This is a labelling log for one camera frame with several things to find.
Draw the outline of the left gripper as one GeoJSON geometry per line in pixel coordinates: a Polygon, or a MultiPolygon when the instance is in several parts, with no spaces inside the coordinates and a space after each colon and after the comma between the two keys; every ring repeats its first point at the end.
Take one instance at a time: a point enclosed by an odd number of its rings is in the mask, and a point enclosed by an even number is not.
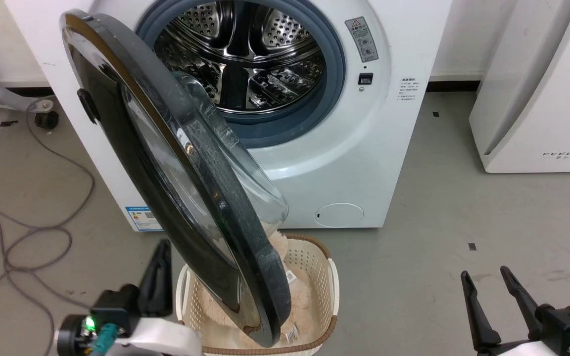
{"type": "Polygon", "coordinates": [[[102,292],[90,309],[96,339],[91,356],[201,356],[197,333],[165,317],[173,313],[171,243],[160,241],[140,288],[125,284],[102,292]]]}

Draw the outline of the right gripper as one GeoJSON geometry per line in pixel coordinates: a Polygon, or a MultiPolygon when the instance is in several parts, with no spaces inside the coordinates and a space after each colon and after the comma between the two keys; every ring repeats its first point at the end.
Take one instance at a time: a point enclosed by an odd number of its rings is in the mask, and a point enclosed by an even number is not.
{"type": "MultiPolygon", "coordinates": [[[[558,356],[570,356],[570,306],[555,309],[538,305],[507,266],[500,273],[509,294],[516,300],[528,329],[527,338],[539,340],[558,356]]],[[[468,271],[461,273],[462,290],[468,313],[473,347],[493,348],[501,343],[500,334],[492,329],[478,300],[478,290],[468,271]]]]}

